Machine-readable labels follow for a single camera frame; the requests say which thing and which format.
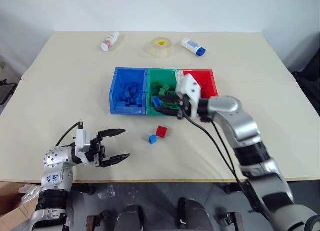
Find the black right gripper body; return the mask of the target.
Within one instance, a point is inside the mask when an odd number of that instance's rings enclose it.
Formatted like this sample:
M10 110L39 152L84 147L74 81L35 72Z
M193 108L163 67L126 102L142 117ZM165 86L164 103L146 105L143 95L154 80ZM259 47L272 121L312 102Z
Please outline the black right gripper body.
M192 105L191 105L189 96L184 94L183 97L178 97L178 103L179 103L179 110L177 113L177 119L178 120L190 119Z

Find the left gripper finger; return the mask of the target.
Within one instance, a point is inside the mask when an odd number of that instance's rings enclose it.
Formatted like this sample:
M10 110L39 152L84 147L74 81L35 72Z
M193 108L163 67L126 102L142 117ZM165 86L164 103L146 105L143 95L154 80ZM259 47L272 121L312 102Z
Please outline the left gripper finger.
M107 129L107 130L99 131L97 134L97 139L101 142L103 140L103 138L105 138L105 137L115 137L115 136L121 135L125 132L126 132L125 129L120 129L120 128Z
M106 167L110 167L113 165L117 165L120 162L124 161L125 159L129 158L130 156L131 156L130 153L112 156L108 160L103 160L102 163L100 164L100 166L102 168L106 168Z

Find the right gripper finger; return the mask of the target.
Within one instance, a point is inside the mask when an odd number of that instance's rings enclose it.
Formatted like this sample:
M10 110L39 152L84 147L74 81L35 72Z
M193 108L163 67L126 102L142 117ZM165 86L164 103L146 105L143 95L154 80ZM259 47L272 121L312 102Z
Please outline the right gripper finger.
M182 104L183 100L178 95L160 95L159 99L166 104Z
M172 117L181 117L182 112L179 109L172 109L170 107L154 107L153 108L156 112L161 113L165 116L172 116Z

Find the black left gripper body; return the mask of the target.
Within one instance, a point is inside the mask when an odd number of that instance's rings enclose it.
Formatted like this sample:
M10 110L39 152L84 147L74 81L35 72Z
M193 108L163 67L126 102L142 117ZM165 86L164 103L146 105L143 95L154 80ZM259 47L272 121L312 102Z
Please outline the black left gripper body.
M85 154L87 160L96 167L105 168L106 164L104 159L106 158L106 150L102 145L103 137L97 135L96 138L90 141L89 151Z

